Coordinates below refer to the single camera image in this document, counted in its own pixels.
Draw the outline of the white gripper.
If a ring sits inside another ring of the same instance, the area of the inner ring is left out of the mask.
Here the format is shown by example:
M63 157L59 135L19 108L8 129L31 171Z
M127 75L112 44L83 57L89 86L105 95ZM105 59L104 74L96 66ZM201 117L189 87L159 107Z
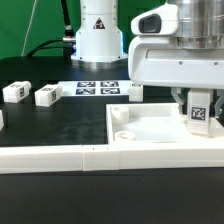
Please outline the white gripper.
M183 113L182 88L224 89L224 3L165 3L131 22L128 73L166 86Z

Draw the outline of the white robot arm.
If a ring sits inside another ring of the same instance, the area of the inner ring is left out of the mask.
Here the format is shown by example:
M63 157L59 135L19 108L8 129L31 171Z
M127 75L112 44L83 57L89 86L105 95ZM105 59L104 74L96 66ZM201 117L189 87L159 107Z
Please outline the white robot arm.
M215 115L224 105L224 0L166 0L131 21L135 38L123 52L117 0L81 0L81 27L72 59L97 69L126 59L139 85L217 92Z

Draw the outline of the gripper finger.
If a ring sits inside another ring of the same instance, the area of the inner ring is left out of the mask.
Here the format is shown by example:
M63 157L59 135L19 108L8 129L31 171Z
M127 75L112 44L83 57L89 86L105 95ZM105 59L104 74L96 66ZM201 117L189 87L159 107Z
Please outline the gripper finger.
M217 90L217 101L214 105L215 108L215 117L219 118L222 114L222 105L224 104L224 90Z

